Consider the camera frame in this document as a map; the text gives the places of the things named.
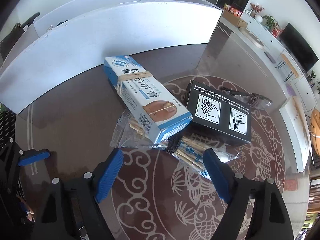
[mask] brown table surface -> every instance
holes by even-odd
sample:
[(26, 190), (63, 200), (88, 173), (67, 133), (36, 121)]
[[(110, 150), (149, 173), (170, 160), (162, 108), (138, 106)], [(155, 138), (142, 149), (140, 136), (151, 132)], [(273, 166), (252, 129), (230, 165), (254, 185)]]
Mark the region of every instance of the brown table surface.
[[(253, 51), (221, 23), (208, 44), (156, 49), (132, 55), (179, 99), (190, 79), (255, 92), (274, 103), (252, 114), (252, 143), (230, 148), (230, 162), (250, 179), (273, 177), (291, 218), (294, 234), (305, 220), (308, 169), (294, 173), (294, 153), (279, 108), (286, 97)], [(16, 120), (15, 139), (24, 150), (47, 148), (50, 158), (28, 165), (20, 179), (28, 204), (37, 211), (52, 179), (82, 176), (104, 161), (114, 127), (125, 109), (102, 65), (50, 90)], [(239, 234), (245, 237), (253, 202)], [(210, 239), (226, 206), (213, 185), (159, 150), (128, 149), (124, 165), (100, 209), (116, 239)]]

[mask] vase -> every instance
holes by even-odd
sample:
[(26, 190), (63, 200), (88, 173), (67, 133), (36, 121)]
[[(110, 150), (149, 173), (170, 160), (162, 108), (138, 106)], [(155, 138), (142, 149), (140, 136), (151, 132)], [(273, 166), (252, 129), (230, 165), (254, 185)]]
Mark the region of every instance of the vase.
[(265, 25), (265, 27), (268, 29), (269, 32), (271, 32), (271, 27), (268, 25)]
[(312, 78), (310, 77), (310, 75), (307, 76), (307, 81), (309, 82), (309, 84), (311, 84)]
[(258, 23), (262, 23), (262, 21), (263, 21), (261, 15), (259, 15), (259, 14), (256, 14), (254, 18), (256, 19), (256, 21), (257, 21)]

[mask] ointment box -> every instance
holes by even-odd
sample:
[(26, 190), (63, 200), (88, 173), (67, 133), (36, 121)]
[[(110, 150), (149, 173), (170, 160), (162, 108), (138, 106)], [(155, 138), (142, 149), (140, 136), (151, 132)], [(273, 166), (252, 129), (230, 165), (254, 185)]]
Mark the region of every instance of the ointment box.
[[(130, 56), (106, 57), (104, 71), (114, 87), (118, 77), (146, 70)], [(174, 135), (192, 114), (153, 76), (122, 81), (121, 98), (153, 143)]]

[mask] white cabinet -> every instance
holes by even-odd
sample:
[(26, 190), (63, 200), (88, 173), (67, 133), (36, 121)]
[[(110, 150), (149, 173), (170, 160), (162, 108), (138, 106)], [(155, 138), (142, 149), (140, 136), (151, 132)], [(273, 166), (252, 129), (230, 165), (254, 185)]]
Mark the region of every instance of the white cabinet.
[(306, 112), (315, 108), (317, 101), (307, 79), (302, 75), (297, 81), (293, 80), (292, 82), (294, 83), (292, 88), (295, 90), (297, 96), (300, 96)]
[(271, 51), (271, 55), (276, 59), (284, 51), (284, 47), (279, 43), (279, 41), (266, 29), (263, 30), (258, 35), (258, 38), (263, 42), (265, 46)]
[(264, 27), (260, 23), (258, 23), (255, 19), (253, 19), (246, 13), (243, 13), (241, 15), (241, 19), (243, 19), (248, 24), (247, 29), (256, 36), (258, 36), (264, 29)]

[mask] rubber band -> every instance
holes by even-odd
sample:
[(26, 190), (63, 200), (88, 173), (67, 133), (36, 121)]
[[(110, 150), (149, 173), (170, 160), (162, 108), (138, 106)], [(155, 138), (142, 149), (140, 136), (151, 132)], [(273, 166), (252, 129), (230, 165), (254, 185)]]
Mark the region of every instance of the rubber band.
[(118, 76), (118, 82), (117, 82), (117, 93), (119, 96), (121, 96), (122, 92), (122, 82), (126, 80), (136, 79), (136, 78), (145, 78), (145, 77), (152, 77), (152, 74), (149, 71), (144, 72), (138, 72), (138, 73), (132, 73), (132, 74), (126, 74)]
[(164, 109), (167, 109), (167, 108), (169, 108), (169, 107), (174, 107), (174, 105), (172, 105), (172, 106), (167, 106), (167, 107), (165, 107), (165, 108), (161, 108), (161, 109), (159, 109), (159, 110), (157, 110), (157, 111), (154, 111), (154, 112), (150, 113), (149, 115), (154, 114), (154, 113), (157, 113), (157, 112), (162, 111), (162, 110), (164, 110)]

